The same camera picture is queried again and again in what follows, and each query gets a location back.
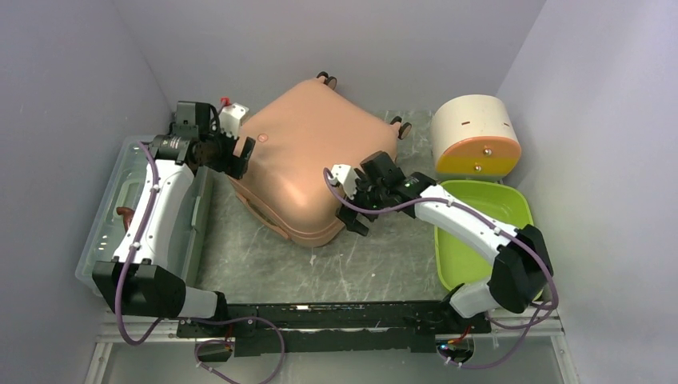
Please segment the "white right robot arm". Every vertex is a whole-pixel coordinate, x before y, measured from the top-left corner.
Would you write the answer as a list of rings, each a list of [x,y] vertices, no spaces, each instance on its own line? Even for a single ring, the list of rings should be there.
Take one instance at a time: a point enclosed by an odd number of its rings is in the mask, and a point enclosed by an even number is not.
[[[401,212],[461,240],[488,263],[487,278],[461,283],[449,293],[448,305],[440,312],[445,329],[459,332],[473,316],[497,308],[520,314],[543,290],[552,295],[545,309],[558,307],[552,263],[543,234],[535,226],[516,227],[488,216],[428,175],[405,174],[383,151],[359,167],[335,164],[322,173],[341,204],[337,217],[347,230],[365,236],[369,229],[359,215],[373,221],[382,214]]]

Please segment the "pink hard-shell suitcase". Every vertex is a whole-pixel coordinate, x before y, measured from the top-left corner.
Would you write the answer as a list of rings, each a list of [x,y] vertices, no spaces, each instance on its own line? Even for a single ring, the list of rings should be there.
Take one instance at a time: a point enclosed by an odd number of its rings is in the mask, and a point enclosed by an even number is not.
[[[240,129],[256,145],[245,175],[232,179],[236,197],[265,226],[304,247],[330,242],[345,227],[339,201],[323,180],[335,164],[357,167],[397,143],[411,123],[386,122],[339,95],[326,72],[299,82],[249,118]]]

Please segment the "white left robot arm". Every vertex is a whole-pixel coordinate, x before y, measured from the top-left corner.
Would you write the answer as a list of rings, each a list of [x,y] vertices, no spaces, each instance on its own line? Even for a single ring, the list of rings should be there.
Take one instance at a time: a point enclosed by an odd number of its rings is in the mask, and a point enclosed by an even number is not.
[[[255,146],[239,134],[248,115],[247,107],[226,100],[219,107],[179,102],[170,132],[141,144],[147,167],[140,200],[112,258],[93,269],[96,287],[118,317],[198,318],[211,336],[228,329],[222,295],[187,286],[167,267],[173,228],[197,172],[244,176]]]

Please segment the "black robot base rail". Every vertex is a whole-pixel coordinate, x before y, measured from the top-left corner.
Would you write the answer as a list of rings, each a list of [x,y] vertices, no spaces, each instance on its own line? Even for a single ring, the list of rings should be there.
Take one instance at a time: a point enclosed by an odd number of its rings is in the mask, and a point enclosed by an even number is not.
[[[177,337],[228,339],[238,357],[275,353],[408,350],[433,353],[446,337],[488,334],[483,314],[463,319],[446,302],[230,304],[233,325],[182,320]]]

